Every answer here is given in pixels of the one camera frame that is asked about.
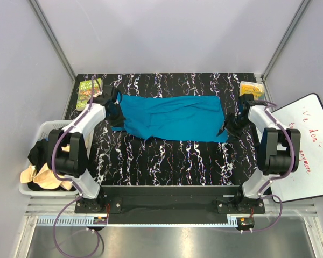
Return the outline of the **blue t-shirt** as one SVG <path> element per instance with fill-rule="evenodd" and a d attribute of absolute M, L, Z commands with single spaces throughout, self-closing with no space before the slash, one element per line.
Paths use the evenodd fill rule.
<path fill-rule="evenodd" d="M 113 131 L 148 139 L 224 143 L 228 133 L 219 133 L 224 113 L 218 96 L 152 98 L 123 95 L 120 107 L 125 118 Z"/>

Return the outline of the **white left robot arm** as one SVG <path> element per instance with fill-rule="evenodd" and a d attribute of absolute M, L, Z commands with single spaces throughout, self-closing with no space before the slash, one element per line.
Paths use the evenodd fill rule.
<path fill-rule="evenodd" d="M 91 211 L 105 208 L 104 192 L 88 171 L 85 139 L 100 122 L 107 120 L 113 127 L 123 126 L 120 102 L 122 93 L 105 85 L 102 93 L 91 97 L 85 109 L 69 125 L 53 129 L 48 135 L 48 167 L 55 178 L 70 182 Z"/>

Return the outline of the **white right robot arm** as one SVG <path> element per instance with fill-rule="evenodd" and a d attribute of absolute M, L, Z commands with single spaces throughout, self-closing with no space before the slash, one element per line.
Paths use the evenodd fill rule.
<path fill-rule="evenodd" d="M 271 106 L 273 103 L 256 100 L 253 94 L 243 94 L 238 114 L 228 114 L 218 132 L 227 132 L 227 141 L 234 142 L 240 140 L 247 126 L 252 129 L 257 169 L 227 203 L 240 213 L 248 212 L 264 198 L 267 188 L 298 168 L 301 132 L 283 125 L 271 113 Z"/>

